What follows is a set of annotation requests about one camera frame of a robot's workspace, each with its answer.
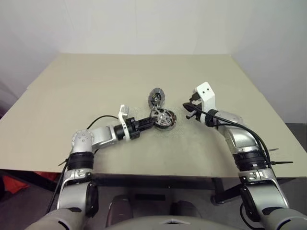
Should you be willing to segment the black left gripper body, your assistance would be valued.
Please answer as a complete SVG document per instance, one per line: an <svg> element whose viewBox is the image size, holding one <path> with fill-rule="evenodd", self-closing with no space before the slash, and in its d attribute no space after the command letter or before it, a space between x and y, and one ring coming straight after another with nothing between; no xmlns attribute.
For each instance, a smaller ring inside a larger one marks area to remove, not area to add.
<svg viewBox="0 0 307 230"><path fill-rule="evenodd" d="M125 120L129 137L131 140L139 138L141 134L141 129L143 126L143 121L135 120L134 117L128 118Z"/></svg>

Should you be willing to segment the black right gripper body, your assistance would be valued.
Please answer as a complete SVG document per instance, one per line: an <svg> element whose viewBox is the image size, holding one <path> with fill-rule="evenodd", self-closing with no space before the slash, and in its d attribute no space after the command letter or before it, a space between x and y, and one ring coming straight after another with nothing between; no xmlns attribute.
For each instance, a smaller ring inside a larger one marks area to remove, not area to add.
<svg viewBox="0 0 307 230"><path fill-rule="evenodd" d="M204 121L204 114L202 113L202 100L197 92L194 92L189 99L192 106L192 111L189 113L190 118L195 117L197 121Z"/></svg>

